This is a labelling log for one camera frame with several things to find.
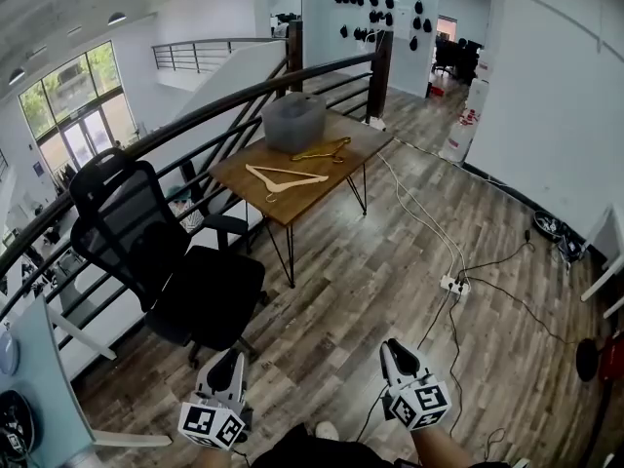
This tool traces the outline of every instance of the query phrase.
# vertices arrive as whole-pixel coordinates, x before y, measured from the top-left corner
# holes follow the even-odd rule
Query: shoe
[[[314,428],[314,436],[317,439],[326,439],[328,441],[339,441],[338,431],[329,421],[321,421]]]

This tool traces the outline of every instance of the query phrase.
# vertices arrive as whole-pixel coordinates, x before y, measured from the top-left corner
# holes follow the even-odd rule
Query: desk
[[[244,199],[271,220],[286,228],[286,239],[289,250],[289,268],[280,254],[275,238],[268,228],[271,241],[282,262],[286,276],[294,288],[294,234],[293,223],[307,210],[327,196],[344,180],[347,181],[353,194],[360,203],[364,215],[367,214],[367,175],[366,162],[382,149],[392,136],[359,123],[352,118],[341,116],[335,112],[327,112],[327,120],[323,141],[325,143],[343,137],[351,137],[351,143],[344,145],[338,155],[344,163],[334,163],[332,158],[314,158],[302,161],[291,161],[291,156],[274,151],[266,146],[264,138],[254,142],[245,149],[220,162],[211,169],[215,180],[229,188],[234,194]],[[269,192],[259,178],[250,174],[245,165],[279,168],[304,172],[318,176],[328,176],[324,182],[292,187],[275,194],[274,203],[266,201]],[[362,167],[364,175],[364,193],[360,195],[351,175]],[[265,172],[275,183],[297,180],[297,175]]]
[[[41,468],[56,468],[91,445],[158,447],[171,443],[164,435],[128,435],[92,430],[78,404],[60,361],[52,322],[109,359],[115,354],[49,308],[37,297],[11,326],[19,343],[19,367],[13,376],[0,374],[0,390],[13,389],[30,404],[35,420],[31,458]]]

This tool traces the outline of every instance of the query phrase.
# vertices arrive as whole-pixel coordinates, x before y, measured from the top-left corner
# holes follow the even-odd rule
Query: light fixture
[[[112,26],[117,22],[121,22],[126,18],[126,15],[123,12],[116,12],[110,18],[108,18],[108,25]]]
[[[19,80],[21,80],[21,78],[23,78],[25,74],[25,71],[20,67],[16,69],[13,73],[11,73],[11,77],[9,78],[9,85],[11,86],[14,83],[17,83]]]
[[[67,31],[67,37],[74,36],[75,34],[80,33],[81,31],[82,31],[82,26],[76,26],[75,28]]]

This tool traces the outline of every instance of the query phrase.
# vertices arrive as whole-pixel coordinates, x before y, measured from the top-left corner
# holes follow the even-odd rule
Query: gray plastic bin
[[[266,145],[288,154],[305,151],[323,137],[325,110],[325,101],[310,94],[278,98],[261,111]]]

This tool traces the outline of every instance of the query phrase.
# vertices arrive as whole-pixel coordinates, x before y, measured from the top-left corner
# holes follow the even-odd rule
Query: clothes hanger
[[[333,140],[326,144],[318,145],[312,149],[295,154],[291,156],[291,161],[301,161],[310,158],[332,158],[334,163],[344,163],[344,158],[336,156],[336,153],[342,148],[342,146],[351,143],[350,136],[344,136],[338,140]]]
[[[292,170],[284,170],[281,168],[269,168],[269,167],[253,167],[252,165],[245,165],[247,171],[253,176],[257,176],[260,180],[264,182],[267,190],[270,192],[266,196],[267,203],[275,203],[277,200],[270,200],[271,195],[283,192],[286,189],[290,189],[291,187],[295,187],[296,185],[307,185],[309,183],[317,183],[317,182],[325,182],[329,177],[326,175],[314,175],[314,174],[305,174],[304,172],[293,172]],[[275,183],[268,176],[261,174],[258,170],[264,170],[266,172],[277,172],[279,174],[291,174],[295,176],[309,176],[311,178],[304,178],[302,180],[294,180],[292,182],[285,183]]]

